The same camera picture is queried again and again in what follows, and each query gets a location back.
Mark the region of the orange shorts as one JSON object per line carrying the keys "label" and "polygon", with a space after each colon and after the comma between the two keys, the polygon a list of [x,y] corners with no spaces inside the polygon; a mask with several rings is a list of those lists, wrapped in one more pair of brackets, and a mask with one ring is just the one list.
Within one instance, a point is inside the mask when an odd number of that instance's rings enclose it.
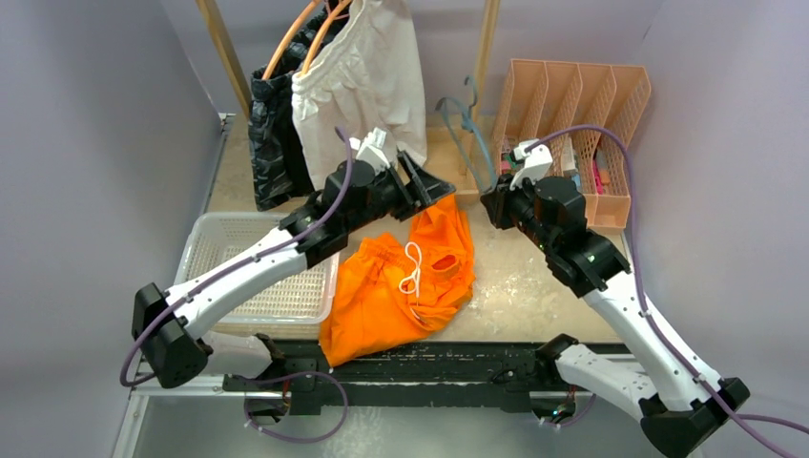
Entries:
{"label": "orange shorts", "polygon": [[406,243],[362,240],[338,271],[319,344],[332,367],[445,329],[473,296],[474,246],[455,196],[410,221]]}

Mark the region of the grey-blue plastic hanger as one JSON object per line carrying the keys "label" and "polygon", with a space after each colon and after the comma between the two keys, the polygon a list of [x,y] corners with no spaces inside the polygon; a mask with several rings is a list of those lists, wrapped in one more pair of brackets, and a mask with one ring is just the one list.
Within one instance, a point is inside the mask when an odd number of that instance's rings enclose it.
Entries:
{"label": "grey-blue plastic hanger", "polygon": [[[447,128],[450,138],[455,143],[467,170],[471,172],[476,189],[481,195],[484,195],[493,191],[496,187],[498,173],[487,142],[478,124],[473,119],[472,112],[479,101],[477,82],[471,74],[468,74],[465,78],[464,85],[469,87],[472,91],[472,100],[470,103],[464,105],[457,97],[444,96],[436,103],[435,111],[439,114],[444,126]],[[450,121],[450,106],[454,106],[459,110],[460,121],[458,128],[455,128]],[[473,160],[472,147],[465,145],[462,136],[457,133],[458,130],[472,138],[473,145],[477,147],[479,157],[483,160],[481,165],[477,165]]]}

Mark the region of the pink plastic file organizer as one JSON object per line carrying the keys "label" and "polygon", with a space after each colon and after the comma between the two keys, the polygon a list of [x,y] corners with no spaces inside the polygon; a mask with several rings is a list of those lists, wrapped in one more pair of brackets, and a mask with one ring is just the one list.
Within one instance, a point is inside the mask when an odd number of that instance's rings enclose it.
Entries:
{"label": "pink plastic file organizer", "polygon": [[[495,164],[514,172],[512,148],[574,125],[600,126],[628,146],[651,94],[641,66],[513,59],[490,137]],[[620,148],[590,130],[563,135],[549,147],[550,175],[572,180],[584,195],[589,226],[622,232],[632,199]]]}

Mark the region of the white plastic basket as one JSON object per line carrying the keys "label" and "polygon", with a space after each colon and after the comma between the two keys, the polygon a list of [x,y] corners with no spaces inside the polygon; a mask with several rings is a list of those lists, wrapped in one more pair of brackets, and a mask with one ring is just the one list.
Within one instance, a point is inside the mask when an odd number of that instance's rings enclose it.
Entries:
{"label": "white plastic basket", "polygon": [[[285,217],[277,212],[212,212],[200,216],[182,252],[175,283],[192,280],[259,242]],[[330,313],[340,256],[278,281],[223,316],[215,328],[318,325]]]}

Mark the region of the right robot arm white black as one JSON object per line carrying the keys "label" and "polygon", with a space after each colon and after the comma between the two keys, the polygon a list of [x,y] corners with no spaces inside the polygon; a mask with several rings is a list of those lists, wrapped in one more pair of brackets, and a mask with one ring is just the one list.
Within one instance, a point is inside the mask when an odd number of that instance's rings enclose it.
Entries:
{"label": "right robot arm white black", "polygon": [[722,377],[684,342],[641,292],[622,252],[589,229],[586,200],[572,181],[512,184],[503,175],[480,200],[494,227],[519,230],[543,252],[552,275],[605,320],[642,368],[559,335],[540,349],[542,385],[578,385],[620,408],[666,457],[690,456],[749,399],[746,384]]}

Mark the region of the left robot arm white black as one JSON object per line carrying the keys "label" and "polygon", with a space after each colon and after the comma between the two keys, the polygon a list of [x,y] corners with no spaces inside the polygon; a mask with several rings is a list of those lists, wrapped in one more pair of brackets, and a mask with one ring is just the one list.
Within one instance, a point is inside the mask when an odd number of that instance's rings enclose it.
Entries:
{"label": "left robot arm white black", "polygon": [[227,314],[279,281],[338,254],[354,231],[391,216],[410,219],[453,194],[455,186],[426,171],[405,151],[374,164],[349,157],[321,190],[262,239],[190,281],[162,289],[150,282],[135,292],[131,332],[163,388],[184,385],[203,372],[215,349],[203,340]]}

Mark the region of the dark camouflage shorts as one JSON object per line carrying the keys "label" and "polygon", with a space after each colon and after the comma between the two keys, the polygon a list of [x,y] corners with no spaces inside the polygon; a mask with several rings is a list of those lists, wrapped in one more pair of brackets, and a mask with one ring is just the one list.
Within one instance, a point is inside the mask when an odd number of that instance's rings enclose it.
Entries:
{"label": "dark camouflage shorts", "polygon": [[313,191],[292,120],[291,84],[326,16],[327,10],[305,16],[292,28],[288,42],[277,46],[268,64],[251,75],[247,134],[255,204],[260,211]]}

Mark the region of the white shorts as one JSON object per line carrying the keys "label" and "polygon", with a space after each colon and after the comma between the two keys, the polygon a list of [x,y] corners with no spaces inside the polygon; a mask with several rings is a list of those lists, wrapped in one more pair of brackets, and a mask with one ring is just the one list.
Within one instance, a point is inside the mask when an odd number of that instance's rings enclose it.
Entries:
{"label": "white shorts", "polygon": [[425,88],[405,1],[354,1],[349,19],[307,72],[292,77],[292,120],[314,188],[346,158],[335,130],[364,138],[385,132],[383,151],[427,160]]}

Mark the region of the orange hanger left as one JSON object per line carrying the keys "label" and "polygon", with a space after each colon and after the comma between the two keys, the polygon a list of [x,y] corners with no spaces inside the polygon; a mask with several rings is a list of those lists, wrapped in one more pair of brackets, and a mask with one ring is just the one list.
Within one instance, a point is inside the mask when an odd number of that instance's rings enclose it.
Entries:
{"label": "orange hanger left", "polygon": [[267,63],[264,72],[261,76],[261,80],[269,79],[275,68],[278,66],[282,55],[287,48],[287,46],[291,43],[293,37],[298,32],[298,30],[306,23],[309,16],[315,12],[319,7],[322,1],[320,0],[311,0],[308,4],[304,7],[298,17],[293,21],[279,44],[277,45],[275,51],[273,52],[269,62]]}

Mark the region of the orange hanger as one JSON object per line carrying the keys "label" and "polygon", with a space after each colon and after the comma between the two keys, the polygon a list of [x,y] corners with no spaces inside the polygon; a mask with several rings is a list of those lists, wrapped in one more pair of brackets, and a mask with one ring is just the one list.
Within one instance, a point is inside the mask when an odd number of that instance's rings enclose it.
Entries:
{"label": "orange hanger", "polygon": [[339,18],[343,18],[343,12],[350,6],[352,3],[351,0],[340,0],[338,5],[329,10],[325,20],[323,21],[321,27],[319,28],[317,34],[315,35],[308,53],[301,65],[300,74],[305,75],[309,72],[310,67],[312,65],[313,60],[317,56],[318,52],[321,49],[322,40],[327,35],[331,25],[334,23],[335,20]]}
{"label": "orange hanger", "polygon": [[298,30],[306,23],[309,16],[315,12],[319,7],[322,1],[320,0],[311,0],[308,4],[304,7],[298,17],[293,21],[279,44],[277,45],[275,51],[273,52],[269,62],[267,63],[264,72],[261,76],[261,80],[269,79],[275,68],[278,66],[282,55],[287,48],[287,46],[291,43],[293,37],[298,32]]}

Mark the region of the orange hanger right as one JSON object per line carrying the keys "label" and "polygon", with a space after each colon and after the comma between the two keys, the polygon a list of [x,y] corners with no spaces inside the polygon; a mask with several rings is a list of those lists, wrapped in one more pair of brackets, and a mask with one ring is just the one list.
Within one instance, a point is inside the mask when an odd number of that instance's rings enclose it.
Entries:
{"label": "orange hanger right", "polygon": [[321,27],[319,28],[317,34],[315,35],[308,53],[301,65],[300,74],[305,75],[309,72],[310,67],[312,65],[313,60],[317,56],[318,52],[321,49],[322,40],[327,35],[331,25],[334,23],[335,20],[339,18],[343,18],[343,12],[350,6],[352,3],[351,0],[340,0],[338,5],[329,10],[325,20],[323,21]]}

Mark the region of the wooden clothes rack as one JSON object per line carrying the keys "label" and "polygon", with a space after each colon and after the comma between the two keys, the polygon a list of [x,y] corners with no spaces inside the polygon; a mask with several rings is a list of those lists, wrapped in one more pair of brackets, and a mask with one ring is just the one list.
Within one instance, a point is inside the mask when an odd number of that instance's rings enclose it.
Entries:
{"label": "wooden clothes rack", "polygon": [[[236,100],[244,116],[250,115],[252,108],[252,94],[248,81],[245,76],[239,58],[237,56],[235,47],[231,40],[231,36],[227,30],[224,19],[215,0],[197,0],[197,8],[206,24],[208,34],[217,50],[218,57],[227,74],[228,80],[233,88]],[[325,8],[327,11],[332,9],[328,1],[322,1],[320,7]],[[481,25],[478,50],[476,54],[476,62],[474,73],[472,76],[475,78],[478,86],[478,93],[484,89],[487,78],[487,65],[490,56],[490,49],[493,40],[494,31],[496,29],[498,14],[500,10],[500,3],[498,1],[486,1],[483,13],[483,22]],[[479,117],[479,109],[473,109],[473,119],[477,122]],[[447,128],[438,128],[436,134],[439,137],[449,135]],[[473,145],[470,136],[462,136],[467,147],[472,147],[472,157],[477,165],[481,165],[483,160],[479,157],[477,147]],[[470,173],[464,164],[460,169],[461,174]],[[477,189],[474,191],[467,190],[463,192],[464,195],[481,195]]]}

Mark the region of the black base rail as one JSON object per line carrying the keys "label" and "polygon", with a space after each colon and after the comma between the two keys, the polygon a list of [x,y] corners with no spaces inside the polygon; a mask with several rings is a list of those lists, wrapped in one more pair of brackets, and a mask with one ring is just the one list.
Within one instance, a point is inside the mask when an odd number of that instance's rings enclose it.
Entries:
{"label": "black base rail", "polygon": [[[418,342],[360,357],[330,368],[312,341],[282,341],[285,360],[268,378],[304,370],[328,372],[347,389],[350,406],[488,407],[526,413],[564,398],[568,385],[550,365],[551,356],[575,344],[561,334],[549,342]],[[281,392],[281,385],[257,387],[227,375],[227,392]],[[322,379],[292,382],[292,401],[315,391],[315,408],[341,406],[336,389]]]}

